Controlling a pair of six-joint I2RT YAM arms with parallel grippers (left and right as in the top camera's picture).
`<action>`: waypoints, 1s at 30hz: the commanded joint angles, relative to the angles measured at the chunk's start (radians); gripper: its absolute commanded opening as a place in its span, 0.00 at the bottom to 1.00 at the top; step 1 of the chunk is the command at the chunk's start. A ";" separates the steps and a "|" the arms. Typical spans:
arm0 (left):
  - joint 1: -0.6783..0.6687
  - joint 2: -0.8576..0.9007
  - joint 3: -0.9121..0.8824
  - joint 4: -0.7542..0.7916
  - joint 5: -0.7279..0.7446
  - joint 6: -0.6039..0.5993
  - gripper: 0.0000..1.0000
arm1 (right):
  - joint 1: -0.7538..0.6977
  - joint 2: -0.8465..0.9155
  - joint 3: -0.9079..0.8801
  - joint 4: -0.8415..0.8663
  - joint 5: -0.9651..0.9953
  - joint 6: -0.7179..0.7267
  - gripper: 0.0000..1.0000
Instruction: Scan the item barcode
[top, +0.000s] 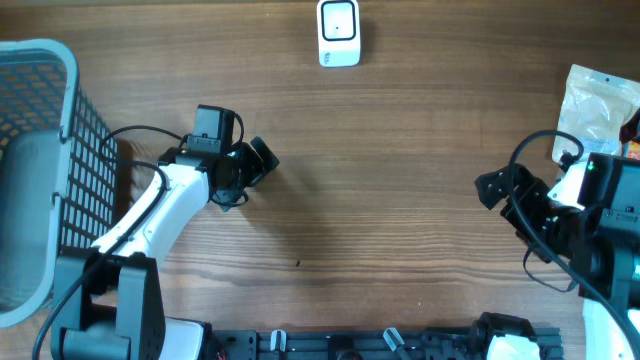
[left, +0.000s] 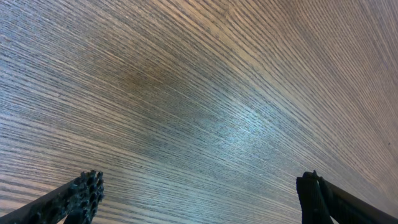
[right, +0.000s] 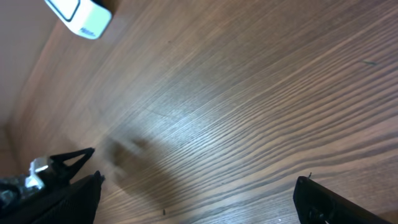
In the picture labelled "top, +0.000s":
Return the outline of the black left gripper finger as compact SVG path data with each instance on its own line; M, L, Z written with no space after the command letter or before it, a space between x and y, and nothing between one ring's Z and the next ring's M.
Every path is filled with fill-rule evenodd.
M255 187L264 177L264 162L249 144L243 144L240 151L242 183L245 187Z
M261 137L259 136L254 137L250 141L250 144L262 160L262 166L263 166L262 173L264 175L268 174L269 172L277 168L277 166L280 164L279 159L276 157L276 155L272 152L272 150L269 148L269 146L264 142L264 140Z

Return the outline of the orange tissue pack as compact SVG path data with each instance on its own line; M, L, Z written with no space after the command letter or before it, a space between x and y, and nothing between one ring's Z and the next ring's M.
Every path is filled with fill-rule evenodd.
M640 160L640 144L635 141L628 143L626 149L626 157L630 159Z

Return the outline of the beige plastic pouch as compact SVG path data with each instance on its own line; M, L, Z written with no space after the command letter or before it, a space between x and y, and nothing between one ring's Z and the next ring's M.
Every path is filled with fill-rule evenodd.
M621 128L639 110L639 83L577 64L566 79L557 130L577 138L591 152L620 155Z

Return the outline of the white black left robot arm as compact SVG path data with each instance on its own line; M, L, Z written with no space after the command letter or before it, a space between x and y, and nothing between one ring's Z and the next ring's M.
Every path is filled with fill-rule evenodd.
M485 313L467 328L269 335L217 332L165 314L158 267L206 204L229 208L278 166L260 138L232 149L187 140L121 221L58 258L55 307L42 333L56 359L511 359L535 337L527 321Z

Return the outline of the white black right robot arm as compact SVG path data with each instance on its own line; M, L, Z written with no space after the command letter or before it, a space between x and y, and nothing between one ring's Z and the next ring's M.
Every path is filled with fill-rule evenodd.
M577 203L548 197L546 183L525 166L479 176L480 202L501 211L540 260L564 265L579 287L591 319L588 350L595 359L639 356L639 164L593 155L586 163Z

